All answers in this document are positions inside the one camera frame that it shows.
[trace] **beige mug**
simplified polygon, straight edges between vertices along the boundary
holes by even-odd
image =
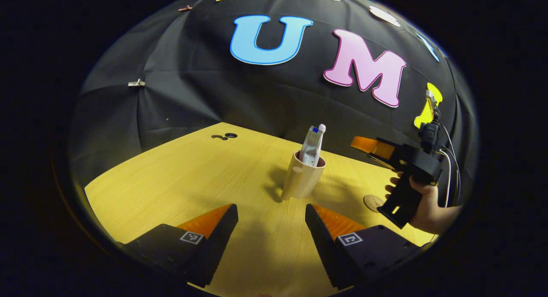
[[[282,199],[307,198],[310,196],[325,169],[325,160],[319,157],[318,166],[308,166],[299,160],[301,151],[293,153],[283,183]]]

